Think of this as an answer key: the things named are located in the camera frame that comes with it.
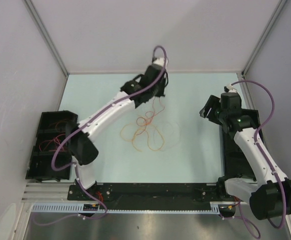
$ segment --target motion-blurred robot arm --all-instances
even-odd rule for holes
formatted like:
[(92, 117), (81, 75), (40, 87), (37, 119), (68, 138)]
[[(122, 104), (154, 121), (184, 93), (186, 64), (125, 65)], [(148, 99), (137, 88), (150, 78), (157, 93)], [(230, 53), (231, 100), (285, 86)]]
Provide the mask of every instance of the motion-blurred robot arm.
[(96, 183), (93, 174), (93, 161), (99, 154), (94, 145), (96, 138), (123, 114), (136, 109), (151, 98), (165, 96), (165, 87), (168, 84), (166, 70), (164, 70), (160, 79), (152, 87), (140, 94), (136, 93), (149, 87), (158, 78), (164, 65), (166, 67), (167, 63), (168, 60), (165, 63), (164, 58), (153, 59), (152, 64), (147, 67), (144, 74), (139, 74), (134, 79), (126, 82), (116, 96), (99, 111), (79, 123), (69, 122), (67, 124), (66, 136), (69, 136), (85, 125), (79, 133), (68, 141), (68, 148), (74, 156), (73, 160), (77, 167), (78, 177), (85, 189), (90, 188)]
[(283, 214), (281, 185), (286, 214), (291, 214), (291, 180), (275, 163), (259, 133), (255, 134), (257, 126), (250, 116), (255, 110), (242, 109), (241, 97), (231, 85), (224, 90), (220, 98), (214, 95), (209, 97), (200, 116), (220, 125), (222, 131), (234, 140), (248, 160), (257, 181), (255, 185), (242, 178), (226, 179), (226, 193), (249, 203), (257, 219), (269, 219)]

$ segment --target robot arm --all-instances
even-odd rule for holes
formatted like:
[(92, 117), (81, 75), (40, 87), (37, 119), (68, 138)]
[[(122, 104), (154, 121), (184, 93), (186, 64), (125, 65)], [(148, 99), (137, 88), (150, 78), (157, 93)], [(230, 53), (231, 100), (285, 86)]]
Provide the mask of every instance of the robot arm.
[[(68, 141), (68, 148), (74, 155), (73, 161), (77, 166), (79, 179), (85, 189), (90, 188), (96, 183), (96, 179), (93, 175), (93, 161), (99, 154), (99, 151), (94, 145), (97, 136), (123, 114), (136, 109), (142, 103), (148, 102), (153, 97), (165, 96), (165, 87), (168, 84), (168, 75), (166, 71), (153, 87), (141, 94), (129, 97), (148, 87), (161, 72), (164, 67), (164, 62), (164, 58), (153, 59), (152, 64), (148, 66), (144, 74), (139, 74), (134, 79), (126, 82), (120, 88), (120, 91), (116, 96), (105, 105), (111, 105), (110, 108), (106, 109), (104, 106), (93, 115), (80, 121), (78, 124), (74, 122), (67, 124), (66, 136), (69, 136), (74, 131), (86, 125), (79, 133)], [(119, 99), (125, 97), (126, 99), (118, 102)]]
[(250, 116), (255, 110), (242, 109), (240, 95), (234, 88), (228, 86), (224, 90), (226, 92), (221, 94), (221, 98), (210, 96), (200, 111), (200, 116), (222, 126), (223, 132), (228, 134), (244, 153), (257, 181), (255, 185), (245, 182), (242, 178), (227, 179), (224, 182), (226, 193), (249, 203), (254, 216), (259, 220), (281, 216), (282, 192), (269, 161), (284, 189), (286, 214), (291, 214), (291, 180), (277, 166), (259, 134), (256, 135), (255, 141), (257, 126)]

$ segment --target white wall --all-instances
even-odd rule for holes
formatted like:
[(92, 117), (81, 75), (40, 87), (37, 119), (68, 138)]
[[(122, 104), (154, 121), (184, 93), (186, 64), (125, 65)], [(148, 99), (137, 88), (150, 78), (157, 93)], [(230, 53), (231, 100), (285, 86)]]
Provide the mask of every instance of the white wall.
[[(264, 84), (273, 94), (275, 112), (264, 128), (269, 151), (291, 179), (291, 1), (247, 74), (248, 80)], [(263, 121), (271, 102), (262, 89), (249, 86)]]
[(0, 0), (0, 216), (21, 200), (41, 112), (65, 82), (23, 2)]
[(241, 71), (280, 0), (33, 0), (70, 73)]

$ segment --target black container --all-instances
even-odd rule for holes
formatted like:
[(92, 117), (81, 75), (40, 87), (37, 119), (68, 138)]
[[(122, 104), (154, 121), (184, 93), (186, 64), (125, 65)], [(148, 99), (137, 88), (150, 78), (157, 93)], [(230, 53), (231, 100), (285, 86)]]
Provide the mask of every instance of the black container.
[[(70, 179), (70, 167), (62, 171), (54, 171), (51, 161), (55, 150), (66, 137), (67, 122), (77, 122), (78, 115), (70, 111), (52, 111), (41, 114), (36, 132), (36, 142), (32, 149), (29, 167), (25, 179), (36, 181)], [(55, 166), (61, 167), (71, 163), (72, 155), (67, 145), (56, 157)]]

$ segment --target light blue tabletop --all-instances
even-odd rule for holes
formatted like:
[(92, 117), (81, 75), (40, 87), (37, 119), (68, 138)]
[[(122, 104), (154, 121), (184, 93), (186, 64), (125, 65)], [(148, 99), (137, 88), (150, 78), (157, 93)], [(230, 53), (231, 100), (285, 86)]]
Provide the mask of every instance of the light blue tabletop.
[[(135, 74), (75, 74), (66, 84), (60, 110), (69, 110), (83, 120), (110, 101), (120, 87)], [(215, 183), (223, 175), (219, 126), (199, 117), (199, 111), (210, 95), (217, 97), (224, 86), (238, 80), (235, 73), (170, 73), (166, 97), (160, 98), (164, 111), (152, 123), (164, 138), (159, 151), (152, 151), (144, 132), (135, 138), (134, 145), (123, 140), (120, 131), (126, 124), (123, 137), (132, 138), (137, 130), (138, 116), (152, 111), (153, 102), (142, 104), (118, 119), (102, 132), (96, 147), (99, 156), (93, 162), (97, 182), (106, 183)], [(239, 86), (238, 91), (245, 107)], [(155, 111), (162, 109), (159, 100)], [(147, 127), (149, 145), (157, 149), (162, 138), (152, 126)]]

